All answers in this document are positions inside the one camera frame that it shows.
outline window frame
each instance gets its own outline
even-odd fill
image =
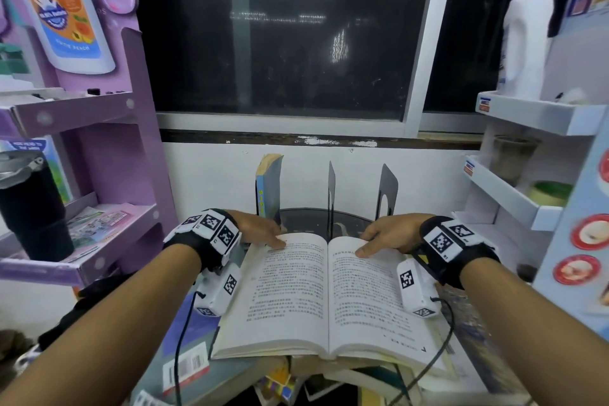
[[[421,132],[483,133],[476,113],[423,112],[446,0],[426,0],[403,120],[157,112],[162,129],[416,138]]]

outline wrist-mounted device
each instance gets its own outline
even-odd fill
[[[487,257],[499,262],[494,245],[459,220],[432,217],[419,229],[422,242],[398,265],[398,281],[404,308],[421,318],[440,313],[434,280],[457,289],[461,271],[472,260]]]
[[[188,217],[165,238],[163,248],[184,244],[201,259],[203,280],[196,290],[194,308],[204,316],[224,314],[241,280],[239,266],[230,262],[241,233],[225,210],[208,209]]]

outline barcode sticker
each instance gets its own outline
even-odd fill
[[[153,395],[148,393],[146,390],[142,390],[138,397],[135,399],[133,406],[171,406],[164,401],[156,399]]]
[[[163,365],[163,394],[167,395],[174,387],[174,360]],[[209,371],[207,345],[205,342],[182,353],[178,358],[178,381],[180,387],[191,383]]]

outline shelf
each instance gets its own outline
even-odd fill
[[[522,100],[493,92],[478,94],[476,111],[557,135],[596,135],[605,114],[604,104],[562,104]]]
[[[563,211],[562,207],[537,205],[484,167],[476,157],[465,158],[463,172],[528,229],[533,231],[556,229]]]
[[[95,207],[97,196],[88,194],[66,205],[66,217],[72,218],[87,206]],[[124,210],[132,217],[109,242],[94,252],[73,262],[42,262],[15,258],[21,246],[11,232],[0,237],[0,279],[85,287],[106,274],[121,256],[128,252],[155,224],[159,222],[156,204],[128,206]]]
[[[453,216],[462,221],[463,224],[474,233],[479,234],[484,239],[491,242],[492,245],[495,246],[495,253],[499,257],[501,263],[511,272],[516,272],[516,265],[522,261],[522,252],[505,233],[492,224],[468,223],[469,218],[467,212],[453,212]]]
[[[74,96],[61,88],[0,94],[0,139],[36,138],[132,113],[133,93]]]

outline black wristband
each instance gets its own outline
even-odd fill
[[[445,221],[451,221],[453,218],[437,216],[432,217],[424,221],[419,228],[419,234],[421,236],[422,244],[418,248],[418,252],[423,252],[427,256],[428,263],[422,264],[425,269],[436,279],[440,284],[448,284],[456,287],[457,289],[463,289],[461,285],[461,271],[465,265],[470,263],[472,260],[476,260],[482,257],[487,257],[496,260],[500,263],[499,257],[495,254],[494,250],[485,243],[476,244],[473,246],[467,246],[461,243],[462,251],[450,260],[446,262],[435,250],[431,248],[423,240],[428,233],[431,232],[435,227]],[[415,255],[417,251],[413,251],[412,255],[420,262],[420,259]]]
[[[235,226],[237,222],[234,220],[232,215],[230,215],[226,210],[222,209],[212,209],[215,212],[224,215],[228,218]],[[216,249],[213,248],[208,239],[205,239],[198,234],[188,231],[186,233],[176,233],[174,236],[164,243],[163,249],[172,246],[174,244],[184,244],[185,246],[189,246],[197,253],[199,258],[201,259],[201,271],[205,268],[212,271],[215,268],[218,268],[222,264],[222,256],[217,252]]]

